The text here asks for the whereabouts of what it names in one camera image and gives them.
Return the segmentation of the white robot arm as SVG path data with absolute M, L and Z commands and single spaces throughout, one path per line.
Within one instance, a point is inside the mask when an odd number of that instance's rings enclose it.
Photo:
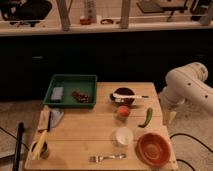
M 170 70 L 165 77 L 166 86 L 159 93 L 163 124 L 169 125 L 176 116 L 174 109 L 190 100 L 213 115 L 213 88 L 205 84 L 208 70 L 193 62 Z

